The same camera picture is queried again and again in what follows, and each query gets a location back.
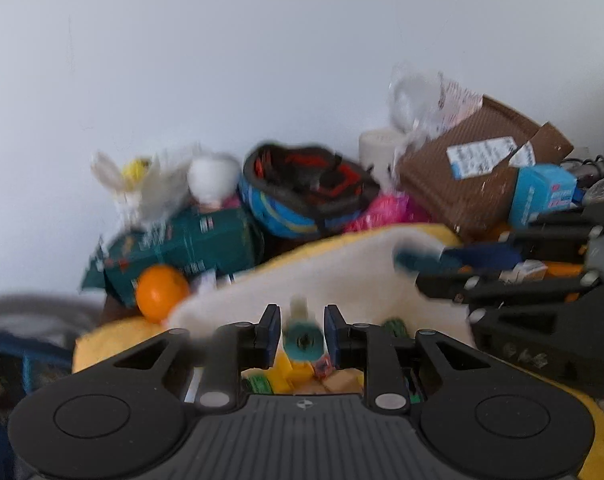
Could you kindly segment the green square brick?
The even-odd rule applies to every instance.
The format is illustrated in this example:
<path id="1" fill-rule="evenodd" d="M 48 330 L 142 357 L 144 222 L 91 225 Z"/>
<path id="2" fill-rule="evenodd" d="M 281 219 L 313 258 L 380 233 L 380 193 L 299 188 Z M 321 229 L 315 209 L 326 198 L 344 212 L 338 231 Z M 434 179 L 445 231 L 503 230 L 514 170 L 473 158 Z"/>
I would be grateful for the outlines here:
<path id="1" fill-rule="evenodd" d="M 254 374 L 245 378 L 247 388 L 255 394 L 273 394 L 274 389 L 265 374 Z"/>

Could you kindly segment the pale green toy vehicle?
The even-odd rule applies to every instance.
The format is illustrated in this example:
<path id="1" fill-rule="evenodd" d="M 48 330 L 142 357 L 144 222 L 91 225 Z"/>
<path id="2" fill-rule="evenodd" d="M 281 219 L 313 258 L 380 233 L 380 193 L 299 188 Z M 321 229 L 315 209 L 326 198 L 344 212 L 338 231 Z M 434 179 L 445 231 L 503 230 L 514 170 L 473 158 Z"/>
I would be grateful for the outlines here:
<path id="1" fill-rule="evenodd" d="M 282 347 L 291 361 L 316 362 L 325 353 L 323 329 L 304 296 L 293 296 L 282 329 Z"/>

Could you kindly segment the teal orange toy cylinder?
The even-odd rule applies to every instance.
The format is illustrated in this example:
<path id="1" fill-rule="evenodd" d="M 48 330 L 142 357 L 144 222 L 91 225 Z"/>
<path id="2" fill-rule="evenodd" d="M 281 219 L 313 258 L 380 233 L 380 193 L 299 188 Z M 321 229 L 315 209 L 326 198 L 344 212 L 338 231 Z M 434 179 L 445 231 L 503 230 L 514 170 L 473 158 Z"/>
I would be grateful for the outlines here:
<path id="1" fill-rule="evenodd" d="M 439 274 L 458 272 L 463 264 L 456 258 L 443 252 L 421 252 L 408 247 L 401 247 L 394 252 L 394 266 L 409 274 Z"/>

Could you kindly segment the yellow square brick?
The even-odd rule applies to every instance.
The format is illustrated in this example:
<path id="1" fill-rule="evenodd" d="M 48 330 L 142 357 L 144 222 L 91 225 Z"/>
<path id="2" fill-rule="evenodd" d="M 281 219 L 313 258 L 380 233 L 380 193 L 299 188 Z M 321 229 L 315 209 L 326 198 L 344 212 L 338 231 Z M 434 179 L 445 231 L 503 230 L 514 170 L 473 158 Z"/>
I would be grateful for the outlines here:
<path id="1" fill-rule="evenodd" d="M 310 382 L 315 376 L 315 370 L 310 362 L 291 361 L 285 352 L 278 351 L 266 376 L 274 393 L 288 394 L 296 387 Z"/>

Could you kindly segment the brown wooden cube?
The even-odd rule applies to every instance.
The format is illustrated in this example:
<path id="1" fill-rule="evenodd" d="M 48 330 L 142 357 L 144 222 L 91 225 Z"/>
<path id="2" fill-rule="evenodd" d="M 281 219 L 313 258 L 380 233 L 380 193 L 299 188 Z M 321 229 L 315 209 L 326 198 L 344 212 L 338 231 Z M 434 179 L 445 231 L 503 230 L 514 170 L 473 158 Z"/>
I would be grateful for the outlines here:
<path id="1" fill-rule="evenodd" d="M 356 393 L 364 391 L 364 373 L 355 368 L 335 370 L 321 381 L 323 388 L 330 393 Z"/>

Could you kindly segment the blue dinosaur box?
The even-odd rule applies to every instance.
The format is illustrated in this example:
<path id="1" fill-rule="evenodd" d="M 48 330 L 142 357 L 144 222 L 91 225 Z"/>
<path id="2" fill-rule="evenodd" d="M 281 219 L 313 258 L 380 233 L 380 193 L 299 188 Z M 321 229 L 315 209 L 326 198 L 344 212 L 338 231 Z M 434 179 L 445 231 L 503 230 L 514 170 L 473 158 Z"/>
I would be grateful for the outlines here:
<path id="1" fill-rule="evenodd" d="M 576 178 L 560 166 L 540 164 L 518 170 L 509 223 L 524 228 L 546 212 L 571 207 Z"/>

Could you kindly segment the white plastic bin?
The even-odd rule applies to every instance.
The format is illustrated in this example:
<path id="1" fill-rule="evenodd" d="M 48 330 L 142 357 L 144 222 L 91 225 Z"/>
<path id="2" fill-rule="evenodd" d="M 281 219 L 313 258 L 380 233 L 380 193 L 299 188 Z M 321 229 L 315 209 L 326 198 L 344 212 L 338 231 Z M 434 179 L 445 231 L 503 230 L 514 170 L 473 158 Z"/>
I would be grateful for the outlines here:
<path id="1" fill-rule="evenodd" d="M 412 275 L 394 269 L 398 250 L 437 256 L 458 244 L 441 224 L 396 224 L 309 243 L 213 292 L 183 300 L 164 326 L 205 338 L 219 326 L 259 321 L 269 304 L 277 304 L 288 318 L 291 302 L 303 299 L 317 322 L 323 322 L 323 309 L 335 304 L 349 323 L 380 325 L 400 318 L 410 334 L 431 328 L 473 344 L 467 308 L 423 297 Z"/>

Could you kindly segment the orange fruit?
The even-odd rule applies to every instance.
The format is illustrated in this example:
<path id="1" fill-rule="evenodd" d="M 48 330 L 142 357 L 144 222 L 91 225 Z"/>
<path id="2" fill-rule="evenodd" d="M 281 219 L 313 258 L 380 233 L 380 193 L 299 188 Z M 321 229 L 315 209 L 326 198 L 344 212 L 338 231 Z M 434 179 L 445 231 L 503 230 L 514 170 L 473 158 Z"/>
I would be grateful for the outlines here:
<path id="1" fill-rule="evenodd" d="M 189 283 L 183 274 L 172 266 L 156 264 L 139 275 L 135 299 L 144 318 L 161 323 L 189 295 Z"/>

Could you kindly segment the green book box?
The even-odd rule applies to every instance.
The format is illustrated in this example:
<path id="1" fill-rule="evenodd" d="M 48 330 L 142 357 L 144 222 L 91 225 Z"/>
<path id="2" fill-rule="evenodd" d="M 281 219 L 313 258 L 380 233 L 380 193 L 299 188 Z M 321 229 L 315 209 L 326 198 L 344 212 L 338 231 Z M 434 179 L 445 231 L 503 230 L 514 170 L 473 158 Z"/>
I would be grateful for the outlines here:
<path id="1" fill-rule="evenodd" d="M 139 276 L 150 266 L 172 266 L 190 281 L 211 270 L 224 276 L 252 269 L 262 253 L 262 233 L 243 208 L 207 214 L 186 208 L 148 230 L 99 242 L 80 289 L 102 289 L 123 306 L 133 307 Z"/>

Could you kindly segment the yellow cloth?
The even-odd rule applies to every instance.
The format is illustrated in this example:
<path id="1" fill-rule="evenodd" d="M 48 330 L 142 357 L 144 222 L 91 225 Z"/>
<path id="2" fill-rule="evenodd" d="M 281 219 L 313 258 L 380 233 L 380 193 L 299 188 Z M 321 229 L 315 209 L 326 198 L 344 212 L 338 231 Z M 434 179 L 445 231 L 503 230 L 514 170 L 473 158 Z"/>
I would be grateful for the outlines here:
<path id="1" fill-rule="evenodd" d="M 454 338 L 480 348 L 480 332 L 488 322 L 504 325 L 515 315 L 524 315 L 524 306 L 515 305 L 515 314 L 506 314 L 506 301 L 492 304 L 462 301 L 455 306 L 439 296 L 428 298 L 418 292 L 417 278 L 395 266 L 399 253 L 419 252 L 440 256 L 448 248 L 459 248 L 454 234 L 439 224 L 390 226 L 362 233 L 344 234 L 329 240 L 306 244 L 293 252 L 274 258 L 258 268 L 247 271 L 236 284 L 225 285 L 217 292 L 207 292 L 187 299 L 168 319 L 166 327 L 193 330 L 196 335 L 209 335 L 213 328 L 235 318 L 256 314 L 257 307 L 269 302 L 288 303 L 295 295 L 305 296 L 308 307 L 319 316 L 319 308 L 335 302 L 345 307 L 346 314 L 362 314 L 367 322 L 382 322 L 398 316 L 413 334 L 418 328 L 435 328 Z M 73 373 L 99 363 L 116 353 L 132 348 L 160 333 L 160 325 L 133 316 L 134 321 L 113 321 L 97 328 L 76 343 Z M 604 479 L 604 411 L 586 393 L 560 386 L 585 403 L 594 418 L 596 437 L 579 477 Z"/>

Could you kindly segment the red black helmet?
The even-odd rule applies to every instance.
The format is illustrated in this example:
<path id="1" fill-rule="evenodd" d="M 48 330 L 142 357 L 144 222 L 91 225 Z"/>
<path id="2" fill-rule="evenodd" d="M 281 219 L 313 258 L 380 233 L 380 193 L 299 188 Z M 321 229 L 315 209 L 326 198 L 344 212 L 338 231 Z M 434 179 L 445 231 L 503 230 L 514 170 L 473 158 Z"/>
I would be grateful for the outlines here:
<path id="1" fill-rule="evenodd" d="M 323 146 L 264 143 L 247 155 L 239 193 L 271 235 L 311 240 L 356 220 L 380 185 L 368 170 Z"/>

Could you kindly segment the white round ball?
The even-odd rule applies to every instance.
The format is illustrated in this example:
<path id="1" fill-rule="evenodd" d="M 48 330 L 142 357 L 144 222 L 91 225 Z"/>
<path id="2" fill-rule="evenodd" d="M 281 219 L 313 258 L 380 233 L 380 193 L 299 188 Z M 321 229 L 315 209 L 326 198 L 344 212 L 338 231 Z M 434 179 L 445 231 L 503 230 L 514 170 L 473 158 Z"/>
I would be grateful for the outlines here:
<path id="1" fill-rule="evenodd" d="M 227 154 L 206 154 L 190 164 L 187 183 L 192 197 L 203 205 L 221 205 L 236 192 L 240 162 Z"/>

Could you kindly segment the white plastic bag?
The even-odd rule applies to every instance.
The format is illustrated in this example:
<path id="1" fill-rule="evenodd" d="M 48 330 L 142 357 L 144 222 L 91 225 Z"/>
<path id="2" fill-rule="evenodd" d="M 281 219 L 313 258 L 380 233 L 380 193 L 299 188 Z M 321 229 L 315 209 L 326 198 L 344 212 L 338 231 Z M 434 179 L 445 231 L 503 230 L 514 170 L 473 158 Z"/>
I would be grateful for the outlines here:
<path id="1" fill-rule="evenodd" d="M 190 195 L 187 174 L 191 162 L 206 150 L 194 143 L 150 157 L 137 157 L 120 167 L 97 152 L 90 164 L 93 176 L 112 195 L 123 229 L 147 229 L 183 208 Z"/>

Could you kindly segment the dark blue bag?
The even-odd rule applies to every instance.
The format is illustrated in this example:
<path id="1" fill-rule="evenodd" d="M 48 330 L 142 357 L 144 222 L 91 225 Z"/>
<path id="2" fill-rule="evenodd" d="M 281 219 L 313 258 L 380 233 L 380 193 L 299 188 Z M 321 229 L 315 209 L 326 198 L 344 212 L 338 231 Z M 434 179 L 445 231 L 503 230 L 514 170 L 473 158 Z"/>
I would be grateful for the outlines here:
<path id="1" fill-rule="evenodd" d="M 0 479 L 29 479 L 8 439 L 8 418 L 30 393 L 71 373 L 75 342 L 99 324 L 73 296 L 0 295 Z"/>

